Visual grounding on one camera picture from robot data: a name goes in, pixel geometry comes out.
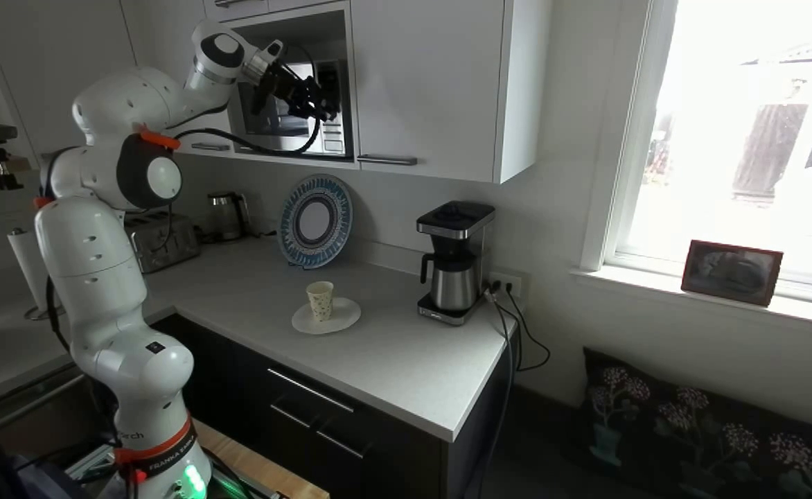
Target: patterned cushion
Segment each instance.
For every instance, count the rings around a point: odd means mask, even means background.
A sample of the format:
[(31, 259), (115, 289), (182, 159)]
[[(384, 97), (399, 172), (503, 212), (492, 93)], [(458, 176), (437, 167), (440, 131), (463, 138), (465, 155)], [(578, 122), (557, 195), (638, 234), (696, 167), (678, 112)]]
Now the patterned cushion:
[(585, 349), (578, 452), (665, 496), (812, 499), (812, 425)]

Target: decorative plate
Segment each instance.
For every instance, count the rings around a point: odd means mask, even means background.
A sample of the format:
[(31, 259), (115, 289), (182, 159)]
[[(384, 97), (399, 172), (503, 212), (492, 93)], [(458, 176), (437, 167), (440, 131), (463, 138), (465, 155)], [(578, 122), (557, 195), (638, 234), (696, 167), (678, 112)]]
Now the decorative plate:
[(276, 244), (290, 267), (322, 270), (333, 263), (352, 234), (352, 197), (329, 176), (302, 180), (282, 215)]

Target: saucer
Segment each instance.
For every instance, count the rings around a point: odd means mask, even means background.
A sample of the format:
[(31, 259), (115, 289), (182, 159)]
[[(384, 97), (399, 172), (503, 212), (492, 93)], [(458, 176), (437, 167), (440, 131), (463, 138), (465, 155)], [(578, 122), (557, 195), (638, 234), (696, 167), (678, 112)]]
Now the saucer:
[(290, 316), (290, 327), (304, 335), (329, 335), (329, 332), (341, 332), (341, 331), (352, 327), (356, 320), (359, 320), (356, 302), (352, 302), (347, 296), (336, 296), (329, 320), (315, 321), (311, 305), (302, 305)]

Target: cup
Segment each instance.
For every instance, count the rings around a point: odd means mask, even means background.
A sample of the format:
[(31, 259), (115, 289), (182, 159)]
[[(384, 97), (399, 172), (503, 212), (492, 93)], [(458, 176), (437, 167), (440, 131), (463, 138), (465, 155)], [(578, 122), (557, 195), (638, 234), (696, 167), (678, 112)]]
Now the cup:
[(304, 296), (311, 299), (311, 312), (315, 321), (326, 321), (333, 316), (333, 284), (315, 281), (304, 287)]

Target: floor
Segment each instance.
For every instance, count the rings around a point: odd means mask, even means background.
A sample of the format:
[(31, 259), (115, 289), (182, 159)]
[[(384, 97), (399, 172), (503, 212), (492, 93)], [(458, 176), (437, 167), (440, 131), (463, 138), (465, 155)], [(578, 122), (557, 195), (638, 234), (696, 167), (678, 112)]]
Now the floor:
[(568, 457), (564, 427), (560, 406), (512, 388), (478, 499), (653, 499)]

